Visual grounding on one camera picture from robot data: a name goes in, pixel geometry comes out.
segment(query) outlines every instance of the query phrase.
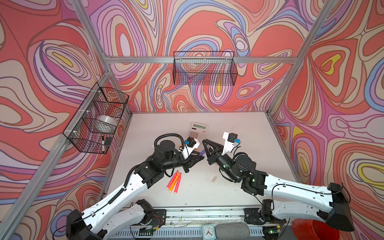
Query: orange marker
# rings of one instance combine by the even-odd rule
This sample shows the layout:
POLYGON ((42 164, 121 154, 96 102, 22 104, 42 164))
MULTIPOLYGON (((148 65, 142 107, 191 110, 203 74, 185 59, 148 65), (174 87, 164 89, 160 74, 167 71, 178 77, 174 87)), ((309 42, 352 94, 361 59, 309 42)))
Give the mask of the orange marker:
POLYGON ((173 187, 175 186, 177 179, 179 178, 180 173, 177 174, 175 180, 173 181, 172 185, 169 188, 169 191, 171 192, 173 190, 173 187))
POLYGON ((168 186, 167 186, 167 189, 169 189, 169 187, 172 185, 173 181, 175 180, 176 178, 176 175, 178 174, 178 170, 176 171, 176 173, 173 175, 172 179, 170 180, 170 182, 168 183, 168 186))
POLYGON ((179 178, 177 179, 177 184, 176 184, 176 188, 175 188, 175 193, 177 193, 177 190, 179 189, 180 180, 181 180, 181 173, 179 174, 179 178))

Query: colorful wall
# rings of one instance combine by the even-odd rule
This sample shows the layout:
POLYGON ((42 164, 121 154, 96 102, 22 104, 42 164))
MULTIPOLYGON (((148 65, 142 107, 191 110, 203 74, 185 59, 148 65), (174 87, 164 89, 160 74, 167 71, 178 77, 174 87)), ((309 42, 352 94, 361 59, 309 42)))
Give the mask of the colorful wall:
MULTIPOLYGON (((109 56, 233 50, 296 56, 323 2, 247 0, 84 1, 109 56)), ((265 111, 289 66, 238 64, 235 86, 174 86, 172 64, 114 64, 132 111, 265 111)))
POLYGON ((273 114, 302 181, 350 192, 343 239, 384 239, 383 39, 383 1, 339 1, 273 114))
MULTIPOLYGON (((70 2, 0 1, 0 221, 104 72, 70 2)), ((51 239, 92 205, 118 140, 107 155, 68 147, 13 239, 51 239)))

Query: calculator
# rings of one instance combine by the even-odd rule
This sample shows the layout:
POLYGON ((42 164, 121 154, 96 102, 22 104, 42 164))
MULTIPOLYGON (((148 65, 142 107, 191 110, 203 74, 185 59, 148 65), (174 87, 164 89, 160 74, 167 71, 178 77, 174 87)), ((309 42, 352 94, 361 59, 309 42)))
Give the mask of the calculator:
POLYGON ((205 134, 207 133, 207 129, 208 129, 207 125, 194 122, 192 123, 189 136, 196 138, 201 144, 201 142, 205 139, 205 134))

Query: black wire mesh basket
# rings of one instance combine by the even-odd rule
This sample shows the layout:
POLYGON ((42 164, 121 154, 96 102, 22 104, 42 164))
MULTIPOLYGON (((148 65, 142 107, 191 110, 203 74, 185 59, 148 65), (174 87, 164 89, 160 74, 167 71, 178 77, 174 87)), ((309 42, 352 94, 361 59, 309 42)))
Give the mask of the black wire mesh basket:
POLYGON ((173 83, 234 86, 237 78, 234 55, 233 51, 175 51, 173 83))
POLYGON ((119 90, 99 87, 80 120, 64 135, 79 152, 106 154, 128 99, 119 90))

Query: orange object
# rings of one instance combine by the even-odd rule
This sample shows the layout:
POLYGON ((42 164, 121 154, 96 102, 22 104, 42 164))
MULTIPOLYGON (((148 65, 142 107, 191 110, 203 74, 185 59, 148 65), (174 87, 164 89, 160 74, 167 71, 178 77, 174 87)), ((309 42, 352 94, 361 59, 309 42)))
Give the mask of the orange object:
POLYGON ((179 171, 177 170, 176 173, 173 175, 172 179, 169 181, 168 183, 168 186, 167 186, 167 189, 170 188, 170 186, 172 185, 173 181, 175 180, 176 178, 176 175, 179 173, 179 171))
POLYGON ((179 178, 180 173, 177 174, 175 180, 173 181, 172 185, 169 188, 169 191, 171 192, 173 190, 173 187, 175 186, 177 179, 179 178))
POLYGON ((293 233, 298 240, 339 240, 340 232, 323 222, 296 219, 292 223, 293 233))
POLYGON ((175 193, 177 193, 177 190, 179 189, 179 184, 181 180, 181 173, 179 174, 179 178, 177 179, 176 187, 175 187, 175 193))

